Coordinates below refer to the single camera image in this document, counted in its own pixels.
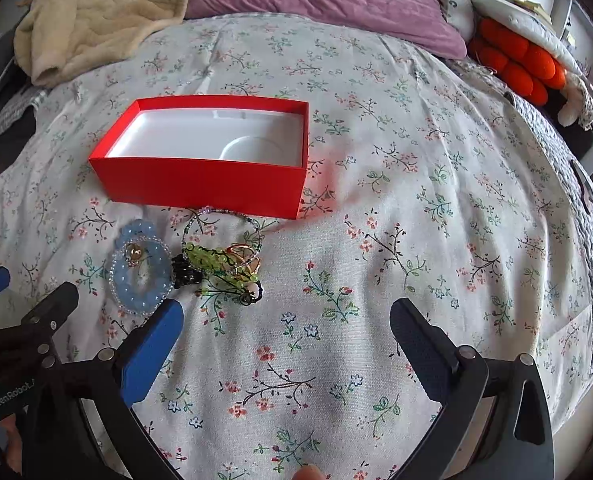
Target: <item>bed sheet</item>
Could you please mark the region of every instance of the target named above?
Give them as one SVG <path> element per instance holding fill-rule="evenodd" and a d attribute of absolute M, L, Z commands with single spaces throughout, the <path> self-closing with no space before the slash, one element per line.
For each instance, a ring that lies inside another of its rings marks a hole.
<path fill-rule="evenodd" d="M 302 463 L 389 478 L 439 408 L 389 329 L 402 296 L 457 345 L 534 355 L 556 431 L 593 378 L 593 215 L 581 224 L 562 163 L 502 84 L 457 68 L 388 36 L 232 15 L 168 28 L 135 58 L 55 88 L 0 176 L 0 265 L 12 275 L 0 327 L 66 280 L 80 302 L 55 336 L 64 359 L 118 346 L 143 322 L 108 293 L 113 239 L 147 218 L 177 253 L 189 212 L 113 203 L 86 161 L 134 99 L 307 100 L 299 219 L 259 219 L 264 298 L 243 306 L 207 283 L 173 293 L 182 334 L 134 406 L 150 436 L 185 478 L 290 478 Z M 236 184 L 254 196 L 253 182 Z M 211 246 L 238 235 L 226 219 L 192 233 Z"/>

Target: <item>open red box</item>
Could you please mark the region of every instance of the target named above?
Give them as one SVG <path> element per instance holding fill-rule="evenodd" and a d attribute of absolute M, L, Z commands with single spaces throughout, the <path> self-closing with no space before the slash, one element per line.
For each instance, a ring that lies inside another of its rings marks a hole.
<path fill-rule="evenodd" d="M 307 173 L 308 126 L 308 103 L 302 101 L 232 95 L 138 99 L 89 161 L 117 202 L 210 205 L 293 219 Z"/>

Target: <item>white pillow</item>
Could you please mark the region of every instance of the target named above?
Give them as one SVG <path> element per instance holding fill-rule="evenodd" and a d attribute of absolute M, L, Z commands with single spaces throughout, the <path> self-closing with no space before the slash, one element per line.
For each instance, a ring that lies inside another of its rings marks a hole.
<path fill-rule="evenodd" d="M 470 0 L 439 0 L 443 16 L 458 30 L 465 43 L 475 34 L 475 11 Z"/>
<path fill-rule="evenodd" d="M 561 40 L 548 30 L 527 10 L 506 0 L 471 0 L 475 9 L 482 15 L 505 25 L 518 35 L 547 50 L 564 69 L 581 75 L 581 70 L 572 54 Z"/>

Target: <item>metal screw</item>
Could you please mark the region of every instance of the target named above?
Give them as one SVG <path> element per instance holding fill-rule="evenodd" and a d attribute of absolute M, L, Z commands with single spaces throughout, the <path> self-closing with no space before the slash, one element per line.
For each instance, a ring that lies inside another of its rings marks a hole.
<path fill-rule="evenodd" d="M 465 359 L 474 359 L 477 357 L 477 351 L 469 345 L 460 346 L 459 354 Z"/>
<path fill-rule="evenodd" d="M 109 361 L 114 357 L 114 349 L 113 348 L 102 348 L 99 350 L 97 357 L 100 361 Z"/>
<path fill-rule="evenodd" d="M 54 356 L 53 355 L 49 355 L 48 357 L 44 358 L 43 361 L 41 362 L 41 366 L 43 368 L 51 368 L 52 366 L 54 366 Z"/>
<path fill-rule="evenodd" d="M 526 366 L 532 366 L 535 363 L 535 360 L 532 358 L 530 354 L 521 354 L 519 356 L 519 359 Z"/>

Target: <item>jewelry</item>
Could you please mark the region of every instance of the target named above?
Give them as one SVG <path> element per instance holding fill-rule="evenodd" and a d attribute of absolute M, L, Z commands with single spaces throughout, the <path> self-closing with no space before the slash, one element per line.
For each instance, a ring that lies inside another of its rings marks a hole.
<path fill-rule="evenodd" d="M 150 316 L 172 290 L 172 255 L 156 236 L 151 222 L 137 219 L 125 225 L 114 242 L 108 280 L 119 307 L 136 316 Z M 147 262 L 149 288 L 139 292 L 129 279 L 129 269 Z"/>
<path fill-rule="evenodd" d="M 235 243 L 226 249 L 206 249 L 186 242 L 192 224 L 200 215 L 209 213 L 228 214 L 245 220 L 254 227 L 256 237 L 252 238 L 251 244 Z M 183 230 L 181 253 L 172 259 L 174 288 L 197 284 L 205 278 L 217 276 L 236 289 L 242 304 L 256 303 L 263 295 L 258 276 L 261 239 L 259 222 L 246 215 L 209 206 L 193 211 L 192 218 Z"/>

